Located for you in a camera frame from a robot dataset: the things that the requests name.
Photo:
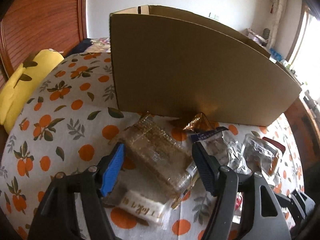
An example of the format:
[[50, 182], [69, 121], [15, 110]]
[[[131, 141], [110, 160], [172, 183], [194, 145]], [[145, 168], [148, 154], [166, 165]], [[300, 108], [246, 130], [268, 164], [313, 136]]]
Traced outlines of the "silver blue foil snack bag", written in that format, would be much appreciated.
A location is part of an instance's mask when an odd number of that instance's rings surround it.
[[214, 156], [220, 165], [226, 165], [236, 173], [246, 175], [252, 173], [241, 153], [242, 143], [235, 139], [233, 133], [226, 127], [195, 133], [189, 138], [192, 143], [200, 142], [206, 152]]

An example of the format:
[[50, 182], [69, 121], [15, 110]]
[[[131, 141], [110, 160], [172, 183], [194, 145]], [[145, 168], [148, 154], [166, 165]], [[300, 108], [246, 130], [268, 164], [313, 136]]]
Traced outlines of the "brown grain cracker pack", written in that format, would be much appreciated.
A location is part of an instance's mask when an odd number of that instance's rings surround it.
[[142, 168], [148, 189], [140, 191], [157, 202], [169, 202], [175, 209], [199, 178], [191, 152], [179, 145], [145, 115], [118, 135], [126, 155]]

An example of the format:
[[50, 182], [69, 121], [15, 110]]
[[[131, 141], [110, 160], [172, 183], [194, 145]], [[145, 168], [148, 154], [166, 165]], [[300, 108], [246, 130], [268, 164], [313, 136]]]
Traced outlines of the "orange print bed sheet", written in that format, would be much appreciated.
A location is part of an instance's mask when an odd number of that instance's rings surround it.
[[[44, 192], [57, 172], [79, 174], [112, 150], [111, 140], [141, 114], [117, 109], [109, 53], [67, 57], [26, 98], [1, 159], [1, 209], [10, 225], [27, 239]], [[287, 195], [304, 189], [300, 156], [284, 114], [268, 127], [210, 122], [225, 126], [242, 143], [246, 134], [273, 139], [286, 147], [274, 191]], [[215, 198], [197, 181], [171, 213], [167, 229], [107, 206], [120, 239], [201, 239]]]

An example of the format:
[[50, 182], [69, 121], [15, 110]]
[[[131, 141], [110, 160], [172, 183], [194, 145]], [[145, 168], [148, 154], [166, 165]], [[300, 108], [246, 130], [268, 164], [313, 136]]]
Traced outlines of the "gold brown foil wrapper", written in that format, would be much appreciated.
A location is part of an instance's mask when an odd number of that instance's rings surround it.
[[209, 121], [207, 116], [202, 112], [197, 114], [187, 113], [181, 118], [169, 121], [169, 123], [183, 131], [195, 133], [211, 131], [219, 127], [218, 122]]

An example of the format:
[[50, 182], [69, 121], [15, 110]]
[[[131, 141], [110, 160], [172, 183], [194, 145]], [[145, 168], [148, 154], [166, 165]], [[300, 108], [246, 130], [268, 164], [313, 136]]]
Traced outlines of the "clear silver snack pouch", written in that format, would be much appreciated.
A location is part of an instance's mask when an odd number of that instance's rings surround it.
[[241, 153], [252, 171], [259, 168], [269, 177], [277, 173], [283, 156], [279, 148], [253, 134], [245, 135]]

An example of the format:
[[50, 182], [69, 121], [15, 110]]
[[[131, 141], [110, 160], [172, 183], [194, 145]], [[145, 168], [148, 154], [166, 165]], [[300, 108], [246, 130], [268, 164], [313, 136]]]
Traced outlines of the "small white candy pack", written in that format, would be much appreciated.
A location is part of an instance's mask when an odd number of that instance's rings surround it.
[[165, 204], [132, 190], [124, 194], [118, 206], [137, 218], [158, 225], [163, 224], [167, 212]]

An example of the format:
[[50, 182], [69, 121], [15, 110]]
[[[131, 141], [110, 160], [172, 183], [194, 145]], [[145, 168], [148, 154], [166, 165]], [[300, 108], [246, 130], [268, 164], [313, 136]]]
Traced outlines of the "red snack packet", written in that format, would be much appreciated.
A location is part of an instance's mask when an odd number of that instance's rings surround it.
[[279, 143], [279, 142], [277, 142], [277, 141], [275, 141], [273, 139], [270, 139], [268, 137], [263, 137], [263, 140], [266, 141], [266, 142], [271, 143], [273, 146], [278, 148], [281, 151], [282, 154], [285, 153], [286, 147], [283, 144], [281, 144], [281, 143]]

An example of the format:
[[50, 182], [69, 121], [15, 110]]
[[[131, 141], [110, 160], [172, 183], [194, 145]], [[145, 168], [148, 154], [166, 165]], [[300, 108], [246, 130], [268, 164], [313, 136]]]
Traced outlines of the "wooden side cabinet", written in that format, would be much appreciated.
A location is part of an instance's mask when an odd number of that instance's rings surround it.
[[303, 170], [319, 162], [319, 128], [305, 102], [297, 98], [284, 112], [295, 138]]

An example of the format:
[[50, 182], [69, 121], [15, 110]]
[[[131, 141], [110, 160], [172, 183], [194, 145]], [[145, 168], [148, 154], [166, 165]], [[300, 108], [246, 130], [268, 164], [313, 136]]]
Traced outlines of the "brown cardboard box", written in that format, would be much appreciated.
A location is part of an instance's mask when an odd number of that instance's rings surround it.
[[301, 93], [261, 46], [189, 11], [143, 5], [112, 13], [109, 27], [122, 111], [268, 126]]

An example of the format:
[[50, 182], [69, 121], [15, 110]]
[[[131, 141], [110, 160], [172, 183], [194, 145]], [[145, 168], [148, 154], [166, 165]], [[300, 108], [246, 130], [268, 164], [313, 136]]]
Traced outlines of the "floral quilt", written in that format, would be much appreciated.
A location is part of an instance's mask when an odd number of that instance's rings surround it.
[[66, 57], [78, 53], [110, 53], [111, 44], [109, 37], [102, 38], [85, 38], [73, 49], [71, 49]]

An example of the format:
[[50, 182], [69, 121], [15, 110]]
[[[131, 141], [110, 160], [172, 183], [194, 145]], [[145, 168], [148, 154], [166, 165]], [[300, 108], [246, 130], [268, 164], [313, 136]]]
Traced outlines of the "yellow plush pillow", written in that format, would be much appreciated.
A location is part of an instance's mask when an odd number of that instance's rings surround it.
[[10, 133], [33, 92], [64, 57], [44, 49], [30, 54], [14, 71], [1, 90], [1, 125]]

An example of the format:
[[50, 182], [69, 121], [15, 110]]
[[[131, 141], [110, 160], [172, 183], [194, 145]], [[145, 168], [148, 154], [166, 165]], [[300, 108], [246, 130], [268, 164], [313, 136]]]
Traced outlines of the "clutter on cabinet top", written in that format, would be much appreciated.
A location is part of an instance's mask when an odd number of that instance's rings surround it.
[[266, 55], [271, 62], [283, 68], [300, 85], [302, 88], [302, 94], [300, 97], [304, 100], [309, 109], [311, 109], [315, 114], [318, 114], [319, 103], [311, 97], [310, 91], [307, 88], [307, 83], [298, 80], [298, 76], [296, 75], [295, 70], [291, 68], [291, 65], [276, 51], [272, 51], [270, 54], [270, 51], [266, 48], [267, 40], [263, 39], [263, 37], [259, 36], [251, 29], [246, 29], [244, 33], [247, 34], [249, 44], [253, 45], [255, 49], [259, 50], [262, 54]]

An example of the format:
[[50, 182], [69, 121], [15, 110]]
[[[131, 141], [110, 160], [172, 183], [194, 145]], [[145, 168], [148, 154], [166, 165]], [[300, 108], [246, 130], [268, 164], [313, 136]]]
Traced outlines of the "wooden headboard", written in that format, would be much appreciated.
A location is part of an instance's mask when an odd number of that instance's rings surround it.
[[1, 19], [1, 85], [31, 53], [67, 55], [86, 38], [86, 0], [13, 0]]

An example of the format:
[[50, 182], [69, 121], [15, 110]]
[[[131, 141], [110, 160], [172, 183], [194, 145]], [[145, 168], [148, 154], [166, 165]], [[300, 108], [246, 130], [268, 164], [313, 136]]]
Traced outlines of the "white wall switch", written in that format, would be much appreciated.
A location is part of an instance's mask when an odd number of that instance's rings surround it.
[[212, 19], [212, 20], [217, 21], [217, 22], [220, 21], [220, 16], [219, 16], [218, 14], [213, 13], [213, 12], [210, 12], [208, 17], [209, 17], [210, 19]]

